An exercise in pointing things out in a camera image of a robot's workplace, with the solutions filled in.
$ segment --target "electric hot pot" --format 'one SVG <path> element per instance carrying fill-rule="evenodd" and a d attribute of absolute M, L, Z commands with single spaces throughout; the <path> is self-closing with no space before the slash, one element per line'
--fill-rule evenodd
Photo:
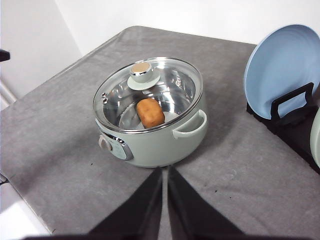
<path fill-rule="evenodd" d="M 159 103 L 164 123 L 144 128 L 136 107 L 147 98 Z M 201 74 L 175 58 L 141 60 L 114 72 L 96 91 L 93 110 L 99 146 L 138 167 L 182 160 L 200 145 L 208 129 Z"/>

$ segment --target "black plate rack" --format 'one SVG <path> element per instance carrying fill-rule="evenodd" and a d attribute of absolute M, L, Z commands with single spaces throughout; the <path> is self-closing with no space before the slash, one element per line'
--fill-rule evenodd
<path fill-rule="evenodd" d="M 320 168 L 316 164 L 310 149 L 311 128 L 318 111 L 318 106 L 312 97 L 313 88 L 314 84 L 310 82 L 275 99 L 271 104 L 271 119 L 265 119 L 257 115 L 248 103 L 246 104 L 246 111 L 288 144 L 314 171 L 320 174 Z M 278 113 L 279 105 L 303 93 L 305 93 L 306 104 L 280 117 Z"/>

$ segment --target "gray tablecloth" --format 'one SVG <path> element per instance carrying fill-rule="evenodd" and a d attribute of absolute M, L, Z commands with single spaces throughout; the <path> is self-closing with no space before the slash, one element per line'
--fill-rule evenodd
<path fill-rule="evenodd" d="M 202 73 L 209 114 L 205 139 L 177 169 L 244 232 L 319 240 L 320 176 L 246 113 L 243 73 L 254 47 L 127 28 L 1 112 L 1 172 L 51 232 L 88 232 L 152 171 L 99 148 L 94 93 L 122 66 L 174 57 Z M 163 240 L 171 238 L 166 197 Z"/>

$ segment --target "lid knob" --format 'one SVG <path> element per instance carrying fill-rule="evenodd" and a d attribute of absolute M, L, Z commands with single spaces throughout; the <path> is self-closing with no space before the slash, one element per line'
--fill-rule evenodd
<path fill-rule="evenodd" d="M 137 83 L 146 83 L 152 77 L 152 67 L 148 62 L 138 62 L 134 64 L 130 69 L 130 76 Z"/>
<path fill-rule="evenodd" d="M 159 79 L 160 74 L 157 69 L 153 69 L 150 63 L 141 61 L 130 68 L 127 84 L 132 90 L 140 91 L 153 87 Z"/>

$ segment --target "blue plate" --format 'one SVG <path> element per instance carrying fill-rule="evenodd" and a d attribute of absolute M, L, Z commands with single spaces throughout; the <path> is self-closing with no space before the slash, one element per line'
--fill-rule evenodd
<path fill-rule="evenodd" d="M 244 72 L 248 104 L 260 117 L 271 119 L 273 100 L 307 83 L 320 82 L 320 39 L 309 27 L 289 25 L 268 35 L 253 50 Z M 279 106 L 283 117 L 306 104 L 302 93 Z"/>

